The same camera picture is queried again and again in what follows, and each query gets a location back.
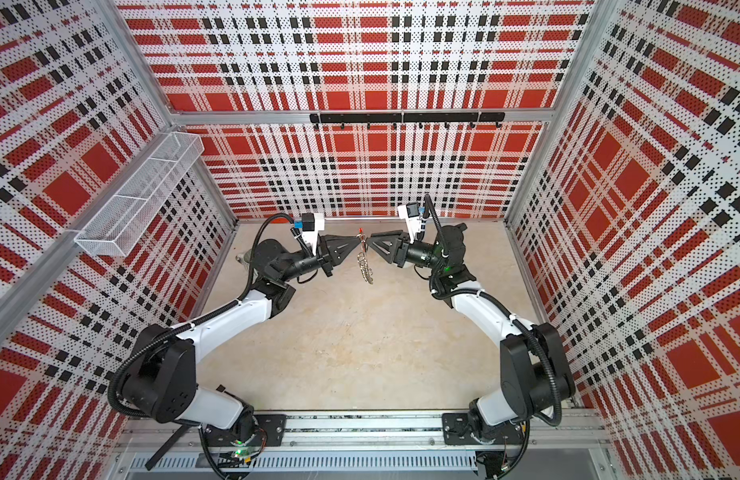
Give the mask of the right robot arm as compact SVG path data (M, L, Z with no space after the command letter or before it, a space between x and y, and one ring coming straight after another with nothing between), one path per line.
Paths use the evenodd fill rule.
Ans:
M460 436L491 443L517 426L526 437L533 418L557 427L562 403L575 389L561 336L548 323L510 311L482 288L465 263L465 230L464 224L446 225L432 243L403 231L383 232L368 243L389 264L428 268L432 297L470 319L500 350L500 387L470 403Z

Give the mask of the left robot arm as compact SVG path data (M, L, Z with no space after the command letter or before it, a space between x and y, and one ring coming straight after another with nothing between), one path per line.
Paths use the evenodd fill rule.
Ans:
M244 400L197 382L197 367L214 350L245 330L282 313L296 293L291 280L317 270L330 275L360 245L357 236L325 235L317 247L288 251L267 239L251 252L254 274L247 294L176 327L151 325L131 356L114 373L107 396L118 412L159 423L199 426L246 443L259 429Z

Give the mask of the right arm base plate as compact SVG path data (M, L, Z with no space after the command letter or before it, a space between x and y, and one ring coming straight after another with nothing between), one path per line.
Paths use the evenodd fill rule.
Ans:
M442 430L447 445L517 445L523 442L522 427L511 422L490 426L473 412L444 413Z

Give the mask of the red handled key ring holder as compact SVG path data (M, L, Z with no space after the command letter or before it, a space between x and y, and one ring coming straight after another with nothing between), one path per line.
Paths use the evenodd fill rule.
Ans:
M359 229L359 233L357 237L360 240L359 243L359 252L357 255L357 262L360 269L361 276L363 280L367 283L372 285L373 284L373 271L369 265L368 257L367 257L367 237L364 234L364 231L362 228Z

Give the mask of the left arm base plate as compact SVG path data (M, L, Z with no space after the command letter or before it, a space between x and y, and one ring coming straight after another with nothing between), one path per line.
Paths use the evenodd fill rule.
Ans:
M278 447L282 444L287 416L284 414L244 415L230 429L207 425L202 432L210 447Z

